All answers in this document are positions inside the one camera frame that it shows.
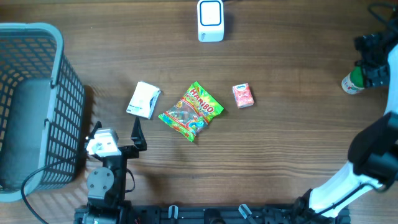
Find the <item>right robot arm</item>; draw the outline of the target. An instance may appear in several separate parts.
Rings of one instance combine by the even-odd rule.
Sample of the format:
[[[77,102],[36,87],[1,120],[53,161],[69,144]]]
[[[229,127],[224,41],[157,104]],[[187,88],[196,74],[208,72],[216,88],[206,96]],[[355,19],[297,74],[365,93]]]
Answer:
[[[266,208],[286,223],[349,223],[348,205],[373,190],[384,193],[397,181],[397,31],[386,30],[354,41],[361,60],[355,73],[363,88],[388,86],[384,115],[358,133],[346,164],[326,183],[308,190],[288,209]]]

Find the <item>green lid jar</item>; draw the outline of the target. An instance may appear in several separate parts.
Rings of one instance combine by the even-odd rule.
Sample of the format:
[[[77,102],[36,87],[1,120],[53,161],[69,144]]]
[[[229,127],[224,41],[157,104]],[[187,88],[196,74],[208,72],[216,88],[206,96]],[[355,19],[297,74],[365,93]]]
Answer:
[[[350,94],[355,95],[365,89],[362,69],[355,66],[354,69],[344,77],[341,82],[342,89]]]

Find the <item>Haribo gummy worms bag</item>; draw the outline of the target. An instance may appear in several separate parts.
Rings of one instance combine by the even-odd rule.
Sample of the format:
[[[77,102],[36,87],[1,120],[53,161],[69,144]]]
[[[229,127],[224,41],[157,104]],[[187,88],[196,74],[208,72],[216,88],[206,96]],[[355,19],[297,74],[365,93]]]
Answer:
[[[158,116],[165,124],[190,142],[224,108],[198,83],[194,82],[171,109]]]

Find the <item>white blue paper box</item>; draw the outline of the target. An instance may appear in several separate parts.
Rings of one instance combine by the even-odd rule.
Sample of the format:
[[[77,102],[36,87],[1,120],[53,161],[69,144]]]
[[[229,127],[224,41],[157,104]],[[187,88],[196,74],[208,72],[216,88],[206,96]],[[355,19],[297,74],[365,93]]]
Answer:
[[[126,108],[126,112],[135,116],[151,119],[160,93],[160,88],[149,83],[139,81]]]

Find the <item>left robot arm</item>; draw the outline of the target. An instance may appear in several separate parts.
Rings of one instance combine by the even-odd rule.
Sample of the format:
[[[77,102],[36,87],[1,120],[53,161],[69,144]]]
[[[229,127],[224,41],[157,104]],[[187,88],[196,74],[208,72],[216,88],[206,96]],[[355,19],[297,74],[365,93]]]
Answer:
[[[102,162],[102,166],[93,170],[87,180],[88,203],[75,210],[74,222],[91,223],[139,223],[140,219],[133,210],[125,194],[135,188],[126,188],[126,176],[132,175],[127,168],[129,159],[139,158],[141,151],[147,150],[140,119],[137,117],[131,133],[133,144],[118,146],[118,135],[114,129],[103,128],[97,122],[86,137],[85,149],[88,154]]]

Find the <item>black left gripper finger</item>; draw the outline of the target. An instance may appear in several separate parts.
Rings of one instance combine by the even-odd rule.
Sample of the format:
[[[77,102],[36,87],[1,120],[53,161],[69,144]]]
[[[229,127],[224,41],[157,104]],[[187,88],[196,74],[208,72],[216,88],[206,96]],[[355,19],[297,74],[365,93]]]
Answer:
[[[87,135],[87,137],[86,137],[85,139],[86,139],[86,140],[94,139],[94,138],[95,138],[95,133],[96,133],[96,131],[97,131],[99,128],[102,128],[102,124],[101,124],[100,121],[97,121],[96,124],[94,125],[93,130],[89,133],[89,135]]]
[[[142,132],[141,122],[139,117],[135,118],[134,126],[131,133],[131,140],[134,142],[138,151],[146,151],[147,143]]]

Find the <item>pink tissue pack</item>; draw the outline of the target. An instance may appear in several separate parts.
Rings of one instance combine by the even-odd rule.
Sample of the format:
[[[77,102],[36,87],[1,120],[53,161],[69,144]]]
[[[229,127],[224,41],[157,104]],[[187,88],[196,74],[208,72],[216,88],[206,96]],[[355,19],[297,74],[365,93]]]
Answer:
[[[248,83],[235,85],[232,87],[234,99],[239,109],[252,106],[254,98],[251,94],[251,89]]]

